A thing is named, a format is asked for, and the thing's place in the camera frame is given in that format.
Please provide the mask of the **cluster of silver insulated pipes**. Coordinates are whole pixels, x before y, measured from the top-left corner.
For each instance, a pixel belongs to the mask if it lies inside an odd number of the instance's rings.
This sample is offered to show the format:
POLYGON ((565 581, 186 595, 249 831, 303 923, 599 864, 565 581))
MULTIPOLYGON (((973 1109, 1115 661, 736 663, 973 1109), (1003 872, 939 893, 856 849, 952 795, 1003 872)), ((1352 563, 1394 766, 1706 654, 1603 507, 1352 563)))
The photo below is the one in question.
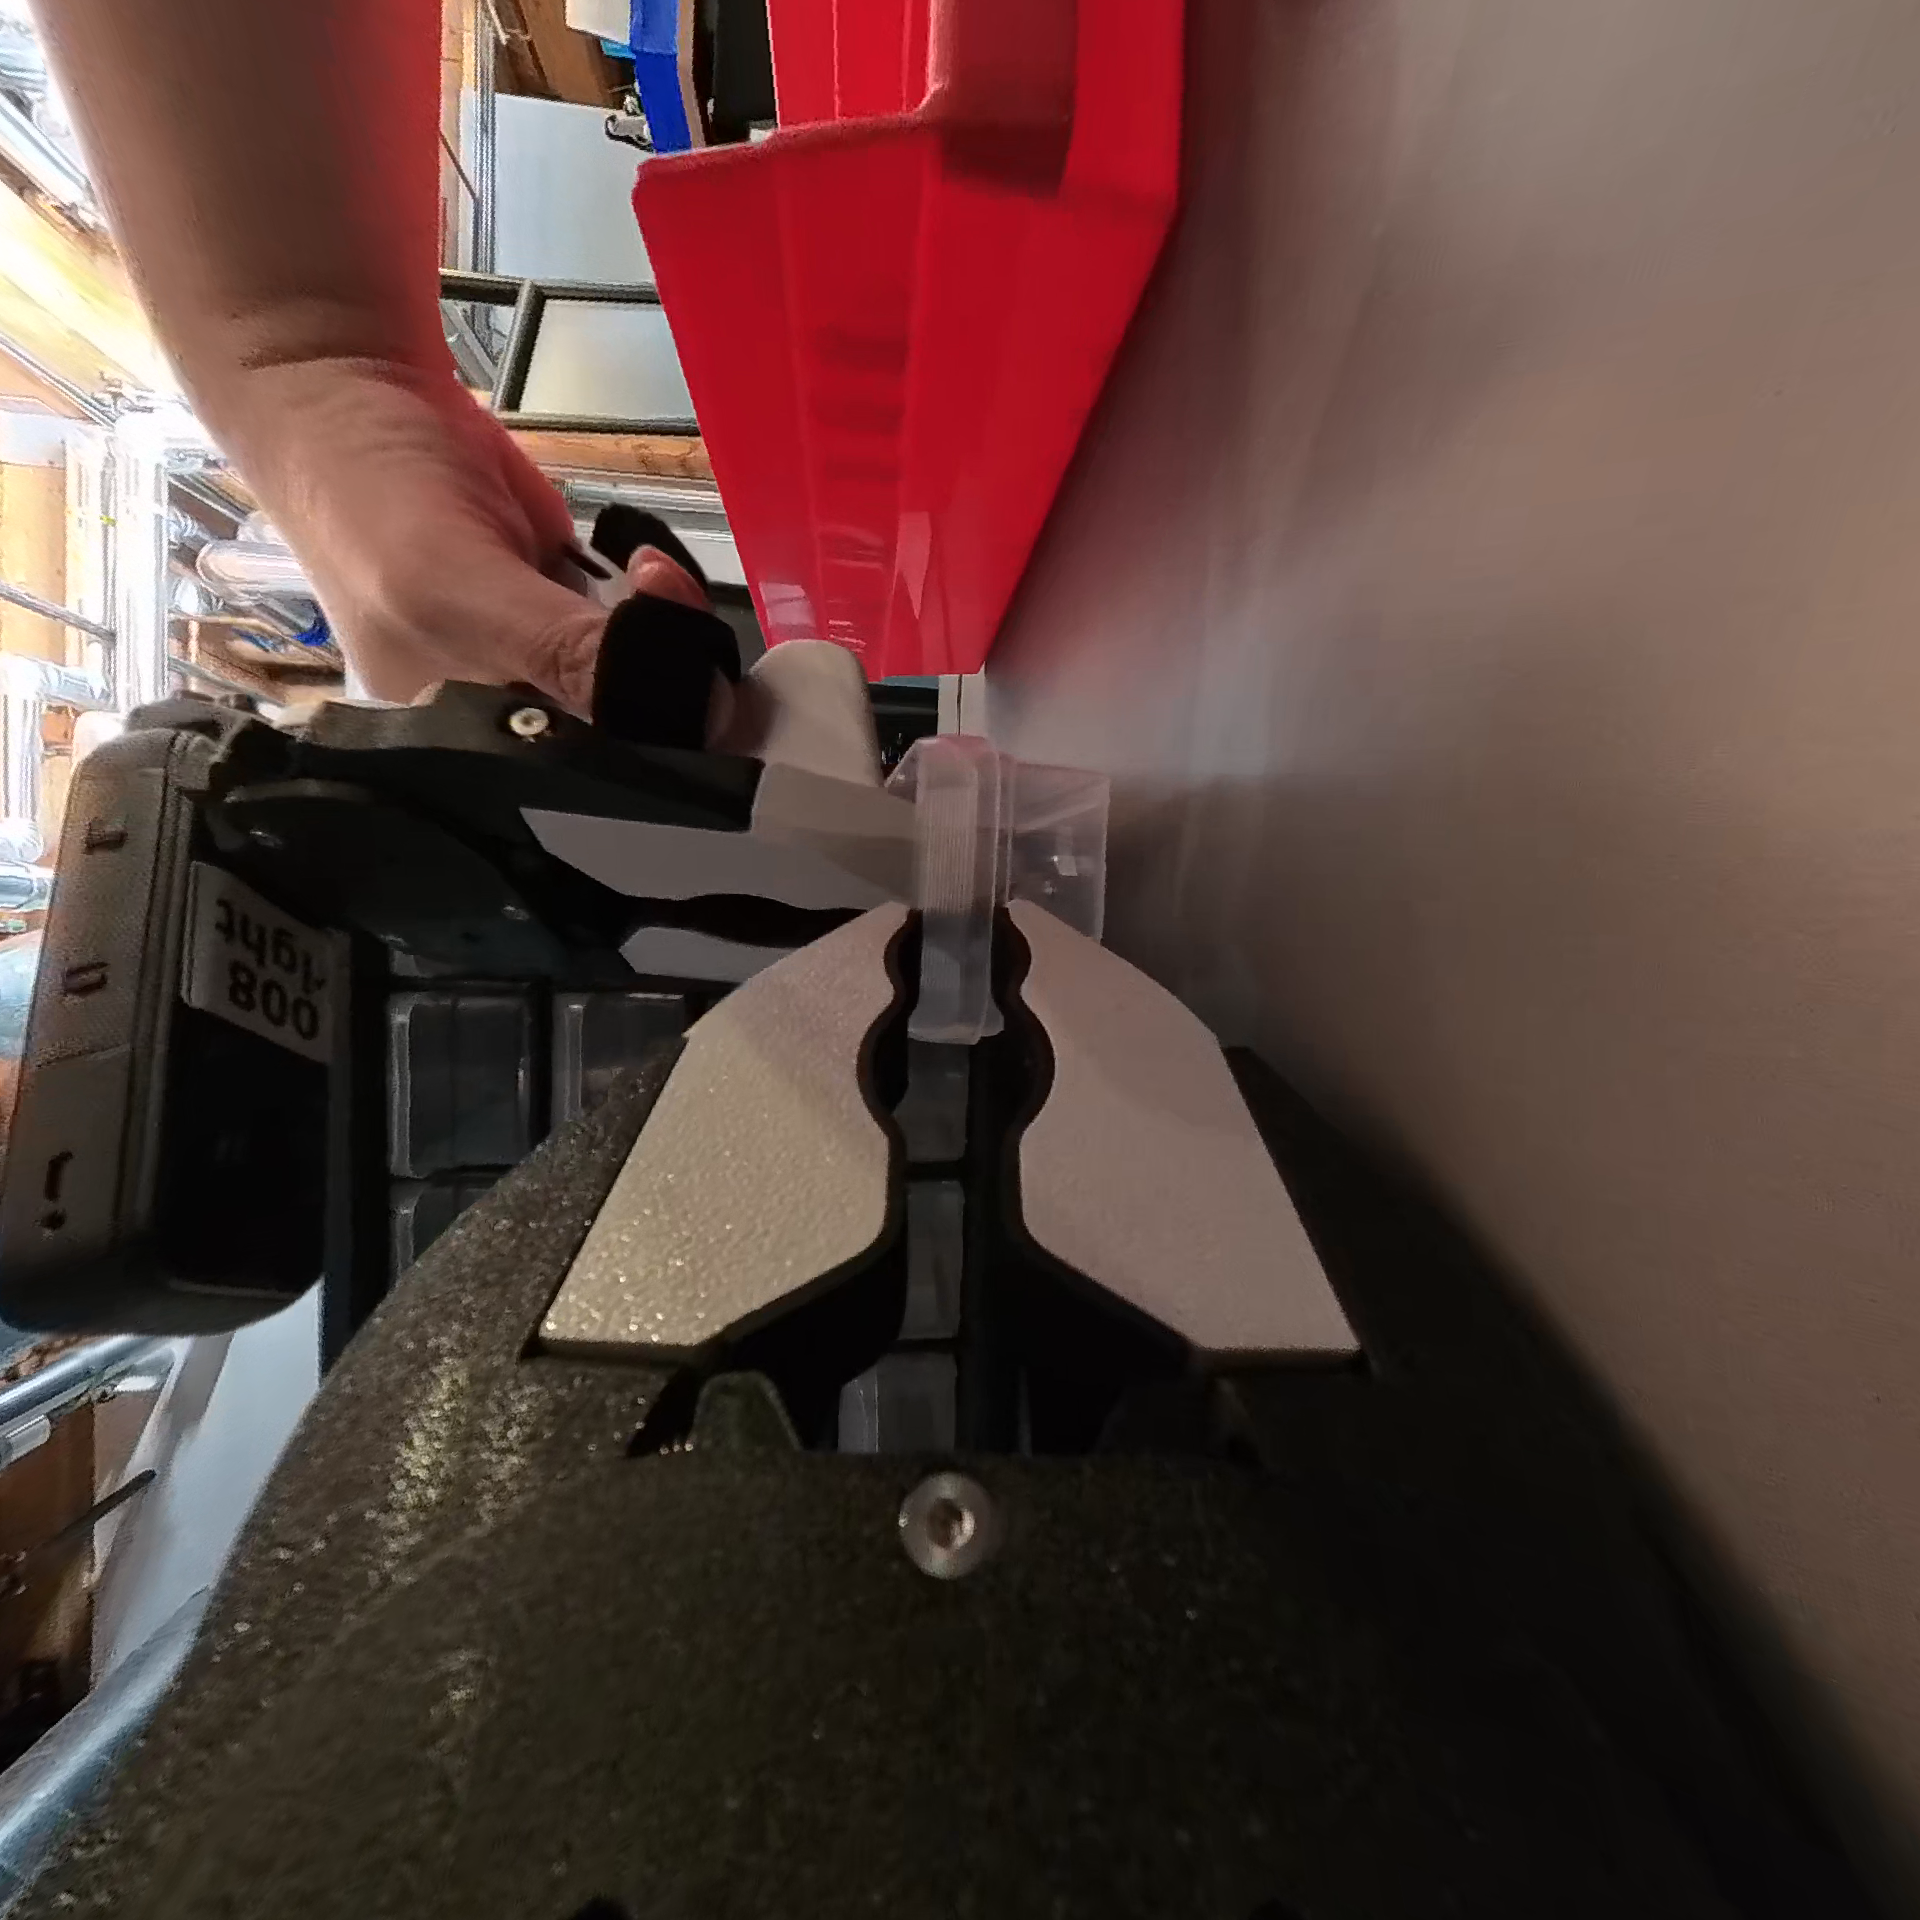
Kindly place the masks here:
POLYGON ((175 655, 229 681, 312 687, 345 678, 345 655, 302 564, 250 513, 230 527, 189 495, 163 519, 167 624, 175 655))

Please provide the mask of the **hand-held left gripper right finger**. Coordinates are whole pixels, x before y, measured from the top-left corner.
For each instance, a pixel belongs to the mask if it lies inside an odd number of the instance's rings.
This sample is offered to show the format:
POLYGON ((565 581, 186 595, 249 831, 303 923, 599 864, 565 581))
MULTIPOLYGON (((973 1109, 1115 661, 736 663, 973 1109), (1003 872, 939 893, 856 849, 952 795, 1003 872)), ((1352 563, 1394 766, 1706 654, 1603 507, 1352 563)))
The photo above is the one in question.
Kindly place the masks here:
POLYGON ((1025 1237, 1200 1359, 1346 1363, 1360 1342, 1201 1019, 1014 901, 1049 1080, 1017 1145, 1025 1237))

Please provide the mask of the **person's right forearm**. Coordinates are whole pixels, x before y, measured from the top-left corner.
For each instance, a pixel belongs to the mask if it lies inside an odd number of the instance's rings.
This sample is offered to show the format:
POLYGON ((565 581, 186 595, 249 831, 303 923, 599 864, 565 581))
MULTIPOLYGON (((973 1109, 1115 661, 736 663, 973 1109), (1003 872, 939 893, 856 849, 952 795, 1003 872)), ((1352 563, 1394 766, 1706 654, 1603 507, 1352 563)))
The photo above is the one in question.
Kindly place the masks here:
POLYGON ((160 347, 229 452, 352 376, 457 388, 440 4, 53 3, 32 19, 160 347))

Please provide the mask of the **person's right hand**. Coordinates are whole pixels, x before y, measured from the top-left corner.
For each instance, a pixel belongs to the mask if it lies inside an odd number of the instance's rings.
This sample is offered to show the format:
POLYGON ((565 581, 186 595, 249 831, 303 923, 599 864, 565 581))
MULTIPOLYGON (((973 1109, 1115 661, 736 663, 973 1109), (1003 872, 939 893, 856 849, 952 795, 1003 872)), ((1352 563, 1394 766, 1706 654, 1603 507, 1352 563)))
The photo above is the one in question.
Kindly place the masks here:
POLYGON ((357 359, 246 367, 219 411, 365 689, 518 687, 640 744, 725 750, 737 652, 650 516, 566 504, 449 375, 357 359))

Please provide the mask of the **red storage bin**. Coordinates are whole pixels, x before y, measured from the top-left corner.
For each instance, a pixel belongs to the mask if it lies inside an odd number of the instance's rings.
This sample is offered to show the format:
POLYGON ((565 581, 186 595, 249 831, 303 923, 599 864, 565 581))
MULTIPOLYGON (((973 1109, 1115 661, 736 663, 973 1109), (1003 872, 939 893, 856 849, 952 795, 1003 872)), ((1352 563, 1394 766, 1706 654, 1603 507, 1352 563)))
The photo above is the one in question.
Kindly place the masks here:
POLYGON ((632 206, 768 643, 978 671, 1179 203, 1181 3, 768 4, 632 206))

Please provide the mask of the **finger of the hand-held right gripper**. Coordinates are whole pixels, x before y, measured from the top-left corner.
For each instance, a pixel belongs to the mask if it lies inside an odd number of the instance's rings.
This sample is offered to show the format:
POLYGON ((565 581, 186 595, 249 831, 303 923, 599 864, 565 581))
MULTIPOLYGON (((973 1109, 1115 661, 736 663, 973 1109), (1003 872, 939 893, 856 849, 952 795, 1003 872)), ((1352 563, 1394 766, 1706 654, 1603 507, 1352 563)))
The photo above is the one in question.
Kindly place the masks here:
POLYGON ((624 902, 616 950, 647 979, 733 988, 871 907, 791 902, 624 902))
POLYGON ((745 829, 525 807, 551 857, 631 897, 751 896, 797 909, 869 909, 912 896, 915 807, 880 783, 789 764, 761 768, 745 829))

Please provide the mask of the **clear plastic drawer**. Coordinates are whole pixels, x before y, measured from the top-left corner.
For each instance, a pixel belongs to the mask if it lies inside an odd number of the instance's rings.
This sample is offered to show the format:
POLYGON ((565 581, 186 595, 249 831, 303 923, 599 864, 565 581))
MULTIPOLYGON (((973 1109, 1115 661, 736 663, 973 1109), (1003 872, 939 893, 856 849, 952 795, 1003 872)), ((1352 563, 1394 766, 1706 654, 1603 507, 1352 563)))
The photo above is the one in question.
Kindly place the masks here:
POLYGON ((1040 905, 1101 939, 1110 781, 946 734, 915 741, 883 792, 913 811, 918 993, 906 1036, 971 1047, 1001 1033, 992 957, 1005 905, 1040 905))

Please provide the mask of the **rows of clear drawers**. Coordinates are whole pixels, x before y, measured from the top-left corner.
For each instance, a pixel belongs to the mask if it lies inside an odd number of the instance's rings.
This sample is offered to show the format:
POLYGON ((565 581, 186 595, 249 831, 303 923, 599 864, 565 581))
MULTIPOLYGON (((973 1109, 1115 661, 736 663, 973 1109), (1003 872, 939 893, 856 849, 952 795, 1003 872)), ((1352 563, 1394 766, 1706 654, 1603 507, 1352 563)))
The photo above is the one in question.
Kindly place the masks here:
MULTIPOLYGON (((394 982, 383 1011, 387 1278, 719 997, 697 981, 585 992, 425 981, 421 967, 394 982)), ((903 1325, 893 1349, 842 1384, 833 1445, 849 1453, 928 1453, 954 1441, 968 1051, 906 1041, 899 1093, 896 1123, 910 1166, 903 1325)))

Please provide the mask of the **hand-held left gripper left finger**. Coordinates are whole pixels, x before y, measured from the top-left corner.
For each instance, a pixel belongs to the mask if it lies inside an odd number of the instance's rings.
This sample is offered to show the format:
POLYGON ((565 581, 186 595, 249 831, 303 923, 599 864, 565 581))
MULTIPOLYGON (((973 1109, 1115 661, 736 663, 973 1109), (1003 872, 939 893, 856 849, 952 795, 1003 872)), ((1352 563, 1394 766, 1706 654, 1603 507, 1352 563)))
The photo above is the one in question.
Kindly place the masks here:
POLYGON ((897 1215, 875 1049, 903 905, 754 974, 689 1031, 538 1325, 578 1358, 698 1359, 821 1299, 897 1215))

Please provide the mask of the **blue storage bin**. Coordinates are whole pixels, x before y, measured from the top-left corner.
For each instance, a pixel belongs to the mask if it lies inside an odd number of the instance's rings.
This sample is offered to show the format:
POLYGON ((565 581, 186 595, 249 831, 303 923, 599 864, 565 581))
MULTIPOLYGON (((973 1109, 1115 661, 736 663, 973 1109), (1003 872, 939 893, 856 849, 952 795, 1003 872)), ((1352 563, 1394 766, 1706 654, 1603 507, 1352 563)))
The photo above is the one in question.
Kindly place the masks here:
POLYGON ((698 102, 697 3, 629 3, 629 46, 640 116, 656 152, 695 152, 706 143, 698 102))

